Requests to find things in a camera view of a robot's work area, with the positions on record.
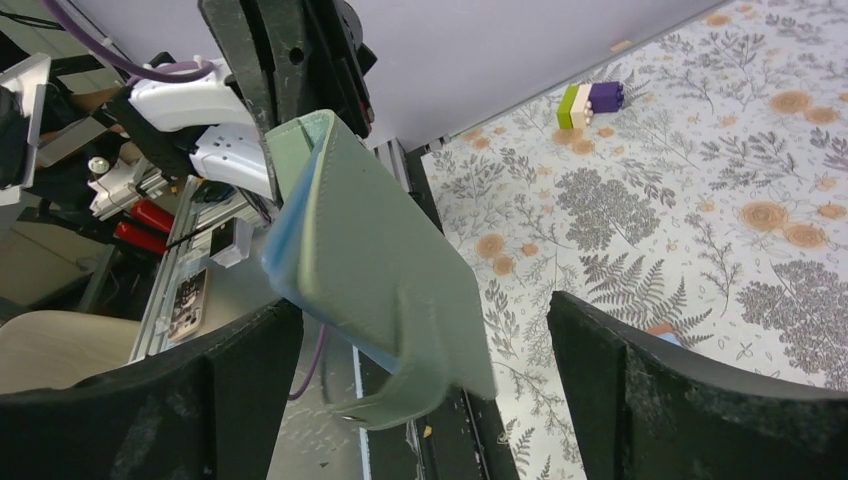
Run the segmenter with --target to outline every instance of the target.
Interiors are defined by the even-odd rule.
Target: chair seat
[[[68,388],[127,363],[140,324],[76,312],[19,315],[0,328],[0,394]]]

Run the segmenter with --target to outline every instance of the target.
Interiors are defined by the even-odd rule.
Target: white lego brick
[[[577,96],[571,105],[571,123],[574,128],[586,128],[592,123],[592,102],[589,101],[589,92],[592,85],[580,85],[577,87]]]

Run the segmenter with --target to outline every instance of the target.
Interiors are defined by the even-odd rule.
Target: red component
[[[149,250],[159,255],[165,255],[168,245],[165,238],[155,233],[137,227],[131,223],[121,222],[115,227],[115,236],[136,247]]]
[[[171,228],[174,226],[174,216],[147,198],[136,202],[130,213],[145,225],[165,233],[171,233]]]

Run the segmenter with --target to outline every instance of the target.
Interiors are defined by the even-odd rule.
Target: phone
[[[173,344],[196,333],[203,323],[206,296],[206,269],[186,278],[177,287],[168,340]]]

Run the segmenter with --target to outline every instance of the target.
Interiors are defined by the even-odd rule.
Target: white plastic bracket
[[[148,162],[141,158],[132,165],[118,160],[108,173],[97,180],[88,182],[97,195],[91,201],[91,211],[95,217],[108,218],[119,210],[125,210],[139,199],[136,185],[147,170]]]
[[[230,67],[223,59],[211,62],[215,69],[193,82],[141,80],[130,94],[130,103],[162,132],[175,132],[194,125],[254,125],[241,99],[224,83],[231,73]]]
[[[259,132],[252,122],[249,126],[209,127],[196,145],[197,150],[190,157],[200,176],[272,198]]]

